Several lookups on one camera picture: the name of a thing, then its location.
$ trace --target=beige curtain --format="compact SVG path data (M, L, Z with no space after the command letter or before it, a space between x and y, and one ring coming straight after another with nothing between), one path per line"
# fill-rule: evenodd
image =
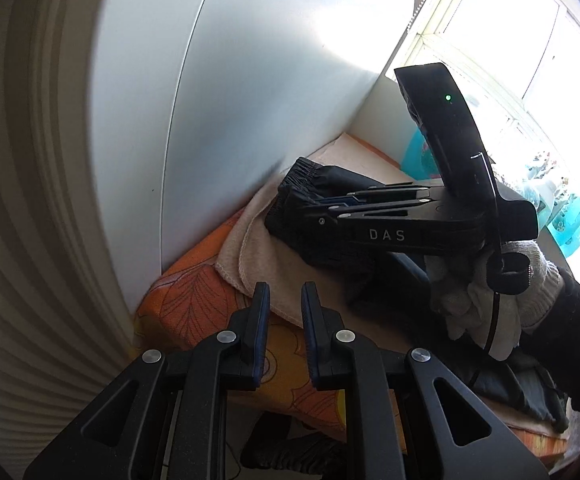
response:
M132 355L84 123L99 1L0 0L0 462L14 478Z

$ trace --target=screw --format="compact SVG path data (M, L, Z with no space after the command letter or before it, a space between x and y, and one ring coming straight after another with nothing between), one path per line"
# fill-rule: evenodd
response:
M352 343L355 337L355 333L352 330L339 330L336 333L336 338L342 343Z
M412 355L412 358L415 361L418 361L420 363L430 361L430 352L425 348L415 348L410 355Z
M232 330L222 330L216 335L219 343L231 343L237 339L237 335Z
M155 349L146 350L144 354L141 356L141 359L144 360L144 363L148 364L155 363L159 359L161 359L161 352Z

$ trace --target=person's arm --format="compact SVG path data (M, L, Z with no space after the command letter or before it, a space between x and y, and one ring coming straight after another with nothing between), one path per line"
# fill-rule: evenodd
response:
M552 375L558 387L572 398L580 412L580 285L561 271L564 287L554 306L520 346Z

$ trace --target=white knit glove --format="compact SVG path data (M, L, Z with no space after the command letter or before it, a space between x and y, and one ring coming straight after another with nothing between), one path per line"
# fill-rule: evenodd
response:
M530 259L530 286L518 296L501 295L499 320L490 355L503 361L518 345L521 331L531 333L544 320L563 288L557 267L546 261L533 241L509 242L502 252L518 252ZM426 256L431 307L446 316L450 339L467 332L484 348L490 331L493 291L486 284L486 262L492 252L470 262L464 256L442 259Z

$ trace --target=triangular cutout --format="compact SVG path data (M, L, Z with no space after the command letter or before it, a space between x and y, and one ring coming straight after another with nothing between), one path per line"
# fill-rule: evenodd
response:
M455 444L467 446L489 436L490 425L447 381L438 378L434 385Z
M115 447L121 439L138 388L138 381L128 381L119 388L84 425L81 434L85 438Z

